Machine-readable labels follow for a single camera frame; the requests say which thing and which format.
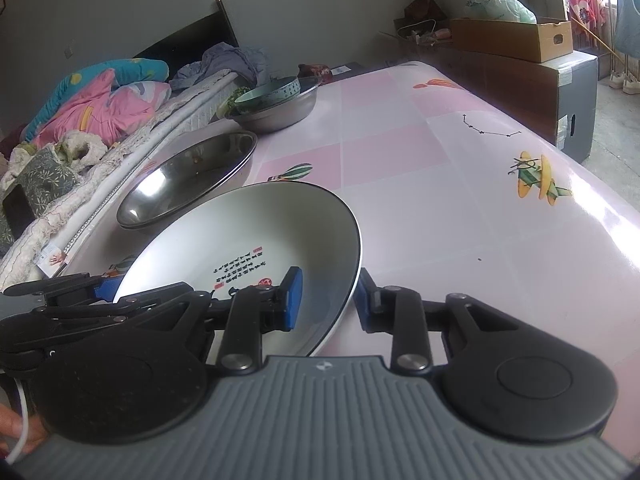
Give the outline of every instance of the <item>concrete floor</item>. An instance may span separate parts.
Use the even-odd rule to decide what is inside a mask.
[[[640,94],[598,83],[591,155],[583,166],[640,211]]]

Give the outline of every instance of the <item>pink blanket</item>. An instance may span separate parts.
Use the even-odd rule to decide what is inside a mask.
[[[105,70],[69,99],[33,139],[38,149],[70,130],[98,135],[111,146],[153,117],[171,92],[167,83],[149,81],[111,92],[114,78],[113,68]]]

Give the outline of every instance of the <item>bowl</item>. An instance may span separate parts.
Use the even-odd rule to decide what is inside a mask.
[[[300,81],[297,77],[275,79],[242,94],[235,100],[236,109],[241,114],[250,114],[276,105],[300,93]]]
[[[140,229],[169,223],[186,208],[242,186],[256,144],[252,132],[226,132],[177,153],[127,193],[116,213],[118,224]]]
[[[307,117],[316,106],[319,77],[301,77],[300,93],[275,106],[253,114],[228,112],[225,119],[232,119],[245,130],[256,134],[269,134],[287,128]]]
[[[178,218],[140,254],[114,301],[176,282],[229,298],[249,285],[279,285],[303,272],[298,321],[263,337],[264,355],[308,355],[332,330],[360,275],[360,230],[347,205],[304,182],[241,187]],[[222,339],[216,334],[216,341]],[[208,362],[215,359],[214,342]]]

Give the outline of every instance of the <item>gray wall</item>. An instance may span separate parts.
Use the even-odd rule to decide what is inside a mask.
[[[278,74],[300,62],[384,58],[411,0],[224,0],[241,44],[263,46]],[[455,10],[464,0],[438,0]],[[209,14],[214,0],[8,0],[0,17],[0,126],[27,122],[69,72],[130,57]],[[64,57],[71,45],[74,56]]]

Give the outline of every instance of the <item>white cable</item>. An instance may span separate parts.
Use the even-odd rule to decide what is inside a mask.
[[[22,433],[18,439],[18,443],[9,453],[9,456],[5,459],[6,462],[11,465],[20,456],[24,444],[27,442],[27,436],[29,434],[29,413],[27,411],[27,397],[24,395],[24,388],[20,379],[15,379],[15,384],[18,386],[18,394],[20,395],[20,410],[22,411]]]

